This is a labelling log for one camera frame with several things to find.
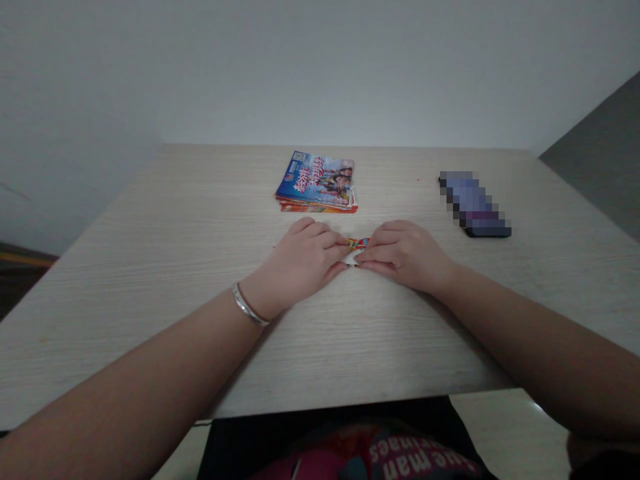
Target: right hand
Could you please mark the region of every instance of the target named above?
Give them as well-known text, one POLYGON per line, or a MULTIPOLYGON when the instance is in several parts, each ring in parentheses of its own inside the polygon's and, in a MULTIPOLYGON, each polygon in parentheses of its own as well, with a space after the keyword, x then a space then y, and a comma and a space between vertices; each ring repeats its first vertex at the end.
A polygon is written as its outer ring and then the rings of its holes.
POLYGON ((451 284, 458 268, 428 231, 407 220, 380 225, 355 260, 360 268, 436 296, 451 284))

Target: black phone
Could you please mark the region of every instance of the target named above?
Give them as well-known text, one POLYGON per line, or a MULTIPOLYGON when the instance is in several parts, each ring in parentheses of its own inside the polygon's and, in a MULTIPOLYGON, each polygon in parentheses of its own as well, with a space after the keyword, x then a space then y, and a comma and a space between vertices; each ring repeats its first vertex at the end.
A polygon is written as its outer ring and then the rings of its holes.
POLYGON ((473 172, 440 172, 440 194, 452 205, 453 218, 459 220, 460 227, 470 237, 510 237, 511 222, 473 177, 473 172))

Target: forearm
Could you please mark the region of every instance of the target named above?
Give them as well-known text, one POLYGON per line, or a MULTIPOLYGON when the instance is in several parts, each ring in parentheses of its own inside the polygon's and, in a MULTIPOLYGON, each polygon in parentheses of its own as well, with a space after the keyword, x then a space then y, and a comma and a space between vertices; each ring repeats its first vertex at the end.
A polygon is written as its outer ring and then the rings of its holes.
POLYGON ((568 430, 605 440, 640 440, 638 357, 464 267, 437 296, 568 430))
POLYGON ((223 292, 9 434, 0 478, 150 478, 260 332, 223 292))

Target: light wood grain tabletop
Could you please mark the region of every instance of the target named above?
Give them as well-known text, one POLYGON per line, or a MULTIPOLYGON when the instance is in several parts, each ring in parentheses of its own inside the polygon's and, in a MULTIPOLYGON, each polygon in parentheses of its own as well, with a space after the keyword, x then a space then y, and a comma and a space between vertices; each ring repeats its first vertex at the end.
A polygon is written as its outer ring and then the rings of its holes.
MULTIPOLYGON (((166 145, 0 323, 0 429, 254 270, 303 216, 273 198, 294 149, 355 160, 358 212, 316 220, 348 237, 412 220, 461 263, 640 353, 638 244, 524 151, 166 145), (513 235, 468 238, 440 170, 477 171, 513 235)), ((215 414, 508 385, 441 305, 350 269, 269 328, 215 414)))

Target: gray wall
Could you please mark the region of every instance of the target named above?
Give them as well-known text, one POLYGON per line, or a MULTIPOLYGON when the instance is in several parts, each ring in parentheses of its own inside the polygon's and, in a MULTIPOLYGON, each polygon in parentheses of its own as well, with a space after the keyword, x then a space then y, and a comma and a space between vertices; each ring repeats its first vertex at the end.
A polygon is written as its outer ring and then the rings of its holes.
POLYGON ((162 142, 540 154, 640 69, 637 0, 3 0, 0 240, 62 253, 162 142))
POLYGON ((640 241, 640 73, 540 158, 640 241))

